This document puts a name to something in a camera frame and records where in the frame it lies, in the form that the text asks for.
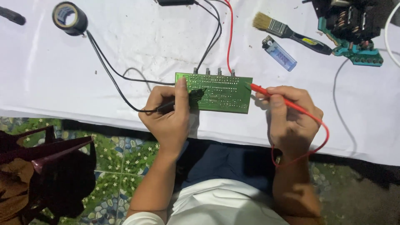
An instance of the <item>person's left hand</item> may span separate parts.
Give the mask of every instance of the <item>person's left hand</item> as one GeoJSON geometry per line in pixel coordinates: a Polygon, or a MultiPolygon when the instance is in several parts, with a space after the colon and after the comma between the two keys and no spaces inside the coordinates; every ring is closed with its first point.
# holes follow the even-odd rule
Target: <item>person's left hand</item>
{"type": "Polygon", "coordinates": [[[175,110],[167,114],[140,112],[139,118],[160,143],[160,151],[178,156],[189,135],[189,94],[186,79],[181,78],[175,87],[156,86],[150,93],[143,110],[152,110],[175,96],[175,110]]]}

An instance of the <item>brown cloth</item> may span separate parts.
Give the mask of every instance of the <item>brown cloth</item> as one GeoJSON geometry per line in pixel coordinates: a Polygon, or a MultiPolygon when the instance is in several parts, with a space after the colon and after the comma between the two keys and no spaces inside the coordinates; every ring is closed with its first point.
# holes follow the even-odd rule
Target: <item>brown cloth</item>
{"type": "Polygon", "coordinates": [[[0,165],[0,224],[21,224],[18,212],[28,204],[33,172],[32,163],[19,158],[0,165]]]}

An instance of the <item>brush bristles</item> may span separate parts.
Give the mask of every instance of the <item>brush bristles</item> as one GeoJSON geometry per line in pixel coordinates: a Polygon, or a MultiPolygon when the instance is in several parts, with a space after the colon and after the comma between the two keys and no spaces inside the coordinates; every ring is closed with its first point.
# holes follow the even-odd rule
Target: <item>brush bristles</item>
{"type": "Polygon", "coordinates": [[[272,18],[265,15],[262,12],[257,12],[256,16],[253,19],[253,27],[259,30],[267,30],[270,26],[272,18]]]}

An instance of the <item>electrical tape roll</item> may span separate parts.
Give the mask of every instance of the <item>electrical tape roll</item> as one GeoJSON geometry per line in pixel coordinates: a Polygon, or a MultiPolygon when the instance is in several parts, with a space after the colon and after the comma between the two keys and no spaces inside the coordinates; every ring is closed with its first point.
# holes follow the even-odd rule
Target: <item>electrical tape roll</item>
{"type": "Polygon", "coordinates": [[[88,27],[88,18],[85,13],[72,2],[61,2],[53,9],[54,24],[71,36],[84,34],[88,27]],[[67,17],[75,14],[74,20],[66,24],[67,17]]]}

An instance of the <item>red wire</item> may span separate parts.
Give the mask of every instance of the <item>red wire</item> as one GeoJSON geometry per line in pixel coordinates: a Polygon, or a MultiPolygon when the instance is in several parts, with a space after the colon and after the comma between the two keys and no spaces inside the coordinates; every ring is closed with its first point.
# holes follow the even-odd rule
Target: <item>red wire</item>
{"type": "Polygon", "coordinates": [[[287,164],[284,164],[284,165],[278,165],[278,164],[275,162],[275,160],[274,160],[274,147],[275,147],[275,145],[272,145],[272,148],[271,148],[271,157],[272,157],[272,162],[273,162],[273,164],[274,164],[276,167],[282,167],[282,166],[290,165],[290,164],[292,164],[292,163],[294,163],[294,162],[300,160],[300,159],[303,158],[303,157],[307,157],[307,156],[309,156],[309,155],[312,154],[312,153],[316,153],[318,150],[320,150],[321,148],[323,148],[323,147],[325,146],[325,144],[328,142],[328,139],[329,139],[329,129],[328,129],[328,127],[325,125],[325,123],[324,123],[322,120],[320,120],[319,118],[317,118],[317,117],[315,117],[314,115],[312,115],[311,113],[309,113],[308,111],[306,111],[305,109],[303,109],[302,107],[300,107],[300,106],[298,106],[298,108],[296,108],[296,110],[298,110],[298,111],[300,111],[301,113],[306,114],[307,116],[311,117],[313,120],[317,121],[318,123],[320,123],[320,124],[325,128],[325,130],[326,130],[326,138],[325,138],[325,141],[322,143],[322,145],[320,145],[320,146],[319,146],[318,148],[316,148],[315,150],[313,150],[313,151],[308,151],[306,154],[304,154],[304,155],[298,157],[297,159],[291,161],[290,163],[287,163],[287,164]]]}
{"type": "Polygon", "coordinates": [[[230,5],[230,3],[228,2],[228,0],[224,0],[230,9],[230,37],[229,37],[229,45],[228,45],[228,54],[226,56],[226,63],[228,64],[228,70],[230,73],[232,73],[232,70],[230,69],[229,66],[229,53],[230,53],[230,44],[232,43],[232,33],[233,33],[233,10],[232,10],[232,6],[230,5]]]}

